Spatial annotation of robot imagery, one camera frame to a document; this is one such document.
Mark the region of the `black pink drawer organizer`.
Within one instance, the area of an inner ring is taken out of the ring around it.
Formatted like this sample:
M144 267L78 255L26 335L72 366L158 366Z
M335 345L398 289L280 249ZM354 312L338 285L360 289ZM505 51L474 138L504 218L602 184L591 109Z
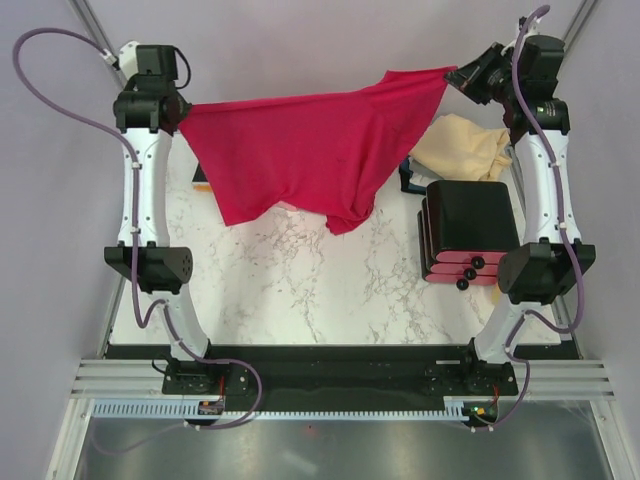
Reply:
M438 180L417 214L421 277L460 291L493 286L503 256L520 246L502 182Z

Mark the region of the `magenta t shirt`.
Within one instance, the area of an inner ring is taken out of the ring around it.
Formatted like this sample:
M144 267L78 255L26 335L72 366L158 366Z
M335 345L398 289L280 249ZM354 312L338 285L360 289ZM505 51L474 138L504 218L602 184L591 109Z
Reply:
M198 104L179 129L226 225L285 203L325 216L340 235L371 215L431 124L449 71L388 71L351 92Z

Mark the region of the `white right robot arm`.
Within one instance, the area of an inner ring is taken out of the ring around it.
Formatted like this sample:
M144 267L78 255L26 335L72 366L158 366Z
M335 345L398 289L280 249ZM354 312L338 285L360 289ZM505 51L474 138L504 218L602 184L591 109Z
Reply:
M481 393L493 383L489 363L514 360L527 319L541 319L542 306L569 290L584 290L583 276L596 259L594 246L582 239L571 203L569 109L555 95L563 60L562 40L534 34L512 47L495 43L444 76L474 103L494 101L503 107L523 181L522 244L499 263L502 295L472 341L478 359L457 371L460 386L469 393Z

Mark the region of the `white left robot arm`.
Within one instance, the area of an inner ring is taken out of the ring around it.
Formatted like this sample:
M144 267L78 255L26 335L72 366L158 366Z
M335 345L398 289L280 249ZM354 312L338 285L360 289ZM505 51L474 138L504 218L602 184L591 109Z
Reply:
M210 345L201 328L189 289L193 255L172 245L166 215L169 153L178 126L191 106L178 81L182 52L171 45L130 41L116 65L126 79L113 113L116 136L123 143L125 183L117 244L104 259L131 284L132 308L139 328L159 313L177 361L193 361L185 382L208 393L219 382L219 369L205 356Z

